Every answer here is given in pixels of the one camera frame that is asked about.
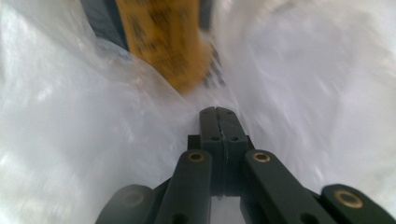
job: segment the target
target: black object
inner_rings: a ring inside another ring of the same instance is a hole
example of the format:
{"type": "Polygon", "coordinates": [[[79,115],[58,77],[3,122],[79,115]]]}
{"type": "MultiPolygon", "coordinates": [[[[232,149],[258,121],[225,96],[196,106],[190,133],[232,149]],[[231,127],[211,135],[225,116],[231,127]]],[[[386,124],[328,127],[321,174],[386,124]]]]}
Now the black object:
{"type": "Polygon", "coordinates": [[[395,224],[379,205],[344,185],[321,195],[305,189],[268,151],[256,150],[235,113],[209,107],[200,113],[200,135],[173,177],[156,189],[119,190],[96,223],[207,224],[211,196],[239,196],[247,224],[395,224]]]}
{"type": "MultiPolygon", "coordinates": [[[[212,1],[200,0],[199,26],[205,31],[210,28],[212,1]]],[[[81,4],[96,36],[128,50],[116,0],[81,0],[81,4]]]]}

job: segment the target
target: wrinkled plastic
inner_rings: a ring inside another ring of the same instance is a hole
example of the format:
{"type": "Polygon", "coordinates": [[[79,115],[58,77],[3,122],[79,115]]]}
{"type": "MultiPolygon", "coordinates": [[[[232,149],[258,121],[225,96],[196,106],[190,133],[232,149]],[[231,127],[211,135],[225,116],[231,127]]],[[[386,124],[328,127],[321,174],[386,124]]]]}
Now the wrinkled plastic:
{"type": "MultiPolygon", "coordinates": [[[[212,105],[307,188],[348,184],[396,216],[390,3],[298,2],[219,0],[228,88],[182,98],[96,40],[78,0],[0,1],[0,223],[93,223],[118,189],[169,178],[212,105]]],[[[214,199],[212,223],[244,223],[238,200],[214,199]]]]}
{"type": "Polygon", "coordinates": [[[382,23],[392,6],[224,0],[215,37],[256,147],[306,187],[345,183],[396,217],[395,29],[382,23]]]}

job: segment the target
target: clear plastic wrap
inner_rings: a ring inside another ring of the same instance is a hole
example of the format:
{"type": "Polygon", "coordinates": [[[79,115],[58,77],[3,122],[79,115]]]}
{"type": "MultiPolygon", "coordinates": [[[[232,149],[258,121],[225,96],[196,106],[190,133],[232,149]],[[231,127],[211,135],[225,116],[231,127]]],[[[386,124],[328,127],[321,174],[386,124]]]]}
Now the clear plastic wrap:
{"type": "MultiPolygon", "coordinates": [[[[78,0],[0,0],[0,223],[93,223],[118,189],[171,176],[212,105],[306,187],[345,183],[396,216],[396,29],[369,3],[219,0],[228,87],[181,97],[96,40],[78,0]]],[[[212,223],[238,210],[214,199],[212,223]]]]}

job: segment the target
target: yellow label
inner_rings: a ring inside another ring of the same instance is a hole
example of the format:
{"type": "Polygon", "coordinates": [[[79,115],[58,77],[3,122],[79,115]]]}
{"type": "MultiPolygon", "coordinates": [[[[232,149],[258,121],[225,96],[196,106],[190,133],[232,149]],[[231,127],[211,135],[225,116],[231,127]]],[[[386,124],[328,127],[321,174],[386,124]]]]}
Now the yellow label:
{"type": "Polygon", "coordinates": [[[204,78],[207,49],[198,38],[198,0],[117,0],[117,5],[132,54],[179,92],[204,78]]]}

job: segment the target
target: translucent plastic sheet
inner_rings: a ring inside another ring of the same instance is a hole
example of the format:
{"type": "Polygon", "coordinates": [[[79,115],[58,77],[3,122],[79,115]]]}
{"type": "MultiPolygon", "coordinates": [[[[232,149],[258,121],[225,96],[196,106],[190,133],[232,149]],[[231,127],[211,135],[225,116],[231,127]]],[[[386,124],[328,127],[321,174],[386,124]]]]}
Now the translucent plastic sheet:
{"type": "MultiPolygon", "coordinates": [[[[306,187],[345,183],[396,216],[392,3],[298,2],[219,0],[229,88],[181,97],[95,40],[78,0],[0,1],[0,223],[93,223],[119,188],[166,180],[211,105],[306,187]]],[[[212,223],[238,210],[214,199],[212,223]]]]}

